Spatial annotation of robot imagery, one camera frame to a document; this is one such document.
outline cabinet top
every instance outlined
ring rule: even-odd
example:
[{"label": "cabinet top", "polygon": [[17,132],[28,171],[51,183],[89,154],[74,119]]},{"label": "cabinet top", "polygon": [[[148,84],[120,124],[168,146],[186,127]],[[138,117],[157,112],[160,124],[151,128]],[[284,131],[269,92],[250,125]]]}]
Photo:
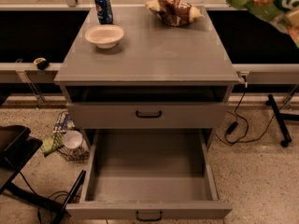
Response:
[{"label": "cabinet top", "polygon": [[236,83],[238,77],[213,23],[206,9],[199,8],[205,17],[170,27],[145,7],[113,7],[114,24],[124,30],[124,37],[112,49],[99,49],[84,37],[99,24],[93,7],[55,82]]}]

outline crumpled bag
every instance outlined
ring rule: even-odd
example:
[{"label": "crumpled bag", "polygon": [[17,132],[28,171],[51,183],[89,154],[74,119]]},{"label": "crumpled bag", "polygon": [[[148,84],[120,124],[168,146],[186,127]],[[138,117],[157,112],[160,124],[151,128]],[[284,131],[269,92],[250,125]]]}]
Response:
[{"label": "crumpled bag", "polygon": [[146,8],[170,26],[187,25],[203,17],[197,7],[180,0],[153,0],[146,3]]},{"label": "crumpled bag", "polygon": [[299,0],[226,0],[236,9],[247,9],[257,18],[288,34],[299,48]]}]

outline stool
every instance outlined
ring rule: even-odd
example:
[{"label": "stool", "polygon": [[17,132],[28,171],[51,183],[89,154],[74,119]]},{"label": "stool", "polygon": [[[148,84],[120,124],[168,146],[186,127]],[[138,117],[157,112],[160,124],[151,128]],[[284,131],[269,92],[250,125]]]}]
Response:
[{"label": "stool", "polygon": [[74,200],[86,172],[81,171],[63,203],[17,187],[12,180],[42,145],[41,140],[29,136],[29,133],[30,129],[21,125],[0,127],[0,194],[6,189],[26,203],[48,209],[56,213],[51,223],[60,223],[66,214],[66,205]]}]

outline soda can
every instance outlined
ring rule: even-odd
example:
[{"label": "soda can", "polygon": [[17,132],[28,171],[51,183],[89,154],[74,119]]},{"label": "soda can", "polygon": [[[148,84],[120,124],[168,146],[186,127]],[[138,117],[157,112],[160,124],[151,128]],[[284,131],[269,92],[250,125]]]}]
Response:
[{"label": "soda can", "polygon": [[113,23],[113,13],[110,0],[94,0],[97,18],[101,24]]}]

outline power adapter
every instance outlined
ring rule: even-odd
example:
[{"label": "power adapter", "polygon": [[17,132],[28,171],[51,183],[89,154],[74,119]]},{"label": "power adapter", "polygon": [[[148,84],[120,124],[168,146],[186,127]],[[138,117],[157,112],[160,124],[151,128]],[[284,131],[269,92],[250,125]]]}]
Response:
[{"label": "power adapter", "polygon": [[237,125],[238,123],[236,121],[232,123],[230,127],[228,127],[228,129],[226,130],[226,134],[231,134],[235,130]]}]

